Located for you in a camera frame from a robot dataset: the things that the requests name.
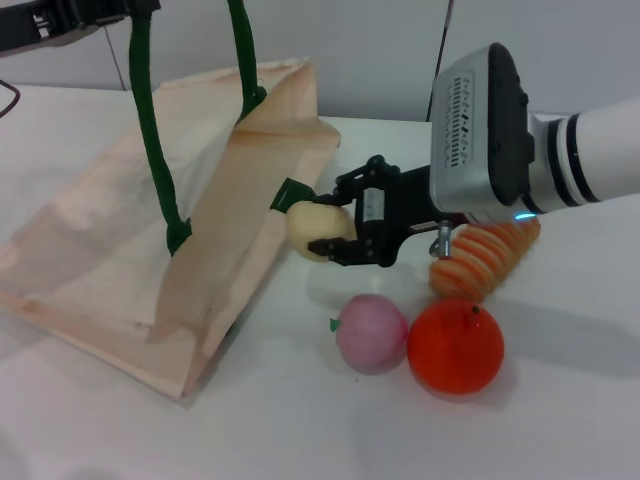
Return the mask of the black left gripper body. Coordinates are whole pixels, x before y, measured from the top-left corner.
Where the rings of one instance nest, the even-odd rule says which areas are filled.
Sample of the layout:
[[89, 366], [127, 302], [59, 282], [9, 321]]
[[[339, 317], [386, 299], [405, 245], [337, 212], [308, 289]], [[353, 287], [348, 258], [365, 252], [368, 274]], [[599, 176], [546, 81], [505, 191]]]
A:
[[94, 31], [94, 1], [29, 1], [1, 8], [2, 53], [64, 46]]

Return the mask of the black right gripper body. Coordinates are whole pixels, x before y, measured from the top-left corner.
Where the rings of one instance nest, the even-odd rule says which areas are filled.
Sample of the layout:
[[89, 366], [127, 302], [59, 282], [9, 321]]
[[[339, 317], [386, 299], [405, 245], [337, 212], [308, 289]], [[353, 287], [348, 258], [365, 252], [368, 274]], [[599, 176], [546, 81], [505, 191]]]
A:
[[367, 161], [356, 200], [357, 265], [390, 267], [410, 236], [453, 221], [431, 198], [430, 173], [428, 166], [401, 171], [381, 155]]

